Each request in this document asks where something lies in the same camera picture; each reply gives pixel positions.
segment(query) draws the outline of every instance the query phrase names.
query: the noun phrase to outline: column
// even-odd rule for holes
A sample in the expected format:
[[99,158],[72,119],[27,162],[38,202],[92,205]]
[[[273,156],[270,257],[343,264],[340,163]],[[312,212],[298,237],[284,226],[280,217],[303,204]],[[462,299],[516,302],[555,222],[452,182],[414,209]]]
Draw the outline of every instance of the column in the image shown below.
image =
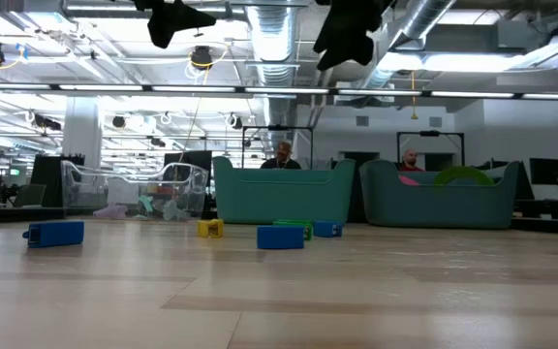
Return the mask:
[[104,119],[97,97],[68,97],[62,153],[85,155],[85,167],[100,169]]

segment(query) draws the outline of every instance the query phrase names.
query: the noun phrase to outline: wooden floor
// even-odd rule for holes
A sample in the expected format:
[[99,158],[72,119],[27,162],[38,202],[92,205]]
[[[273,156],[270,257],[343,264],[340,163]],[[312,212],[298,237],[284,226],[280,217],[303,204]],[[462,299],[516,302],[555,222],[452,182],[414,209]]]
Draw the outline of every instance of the wooden floor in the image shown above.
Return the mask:
[[304,250],[195,225],[0,225],[1,349],[558,348],[558,236],[348,226]]

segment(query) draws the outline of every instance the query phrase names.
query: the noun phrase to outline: teal bin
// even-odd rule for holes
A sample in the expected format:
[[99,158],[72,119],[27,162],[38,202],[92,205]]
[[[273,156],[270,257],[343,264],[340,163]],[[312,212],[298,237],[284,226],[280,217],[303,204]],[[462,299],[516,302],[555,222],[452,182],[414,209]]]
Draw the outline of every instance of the teal bin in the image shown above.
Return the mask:
[[[479,186],[458,179],[433,185],[438,173],[399,173],[389,161],[360,167],[365,214],[370,224],[388,227],[507,229],[512,222],[519,163],[484,171],[495,181]],[[402,183],[402,174],[419,183]]]
[[217,213],[226,223],[348,219],[353,160],[332,171],[235,169],[228,158],[212,161]]

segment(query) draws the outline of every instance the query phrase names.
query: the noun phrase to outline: blue box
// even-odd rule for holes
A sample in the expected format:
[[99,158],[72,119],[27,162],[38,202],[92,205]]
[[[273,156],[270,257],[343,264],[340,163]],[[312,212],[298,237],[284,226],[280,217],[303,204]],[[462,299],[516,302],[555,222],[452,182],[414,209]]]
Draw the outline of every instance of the blue box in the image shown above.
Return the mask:
[[83,242],[83,222],[49,222],[29,225],[29,230],[23,233],[27,238],[28,247],[49,247]]
[[298,226],[260,226],[258,227],[258,248],[287,249],[304,248],[302,238],[305,227]]
[[339,238],[343,235],[341,222],[314,221],[314,236],[319,238]]

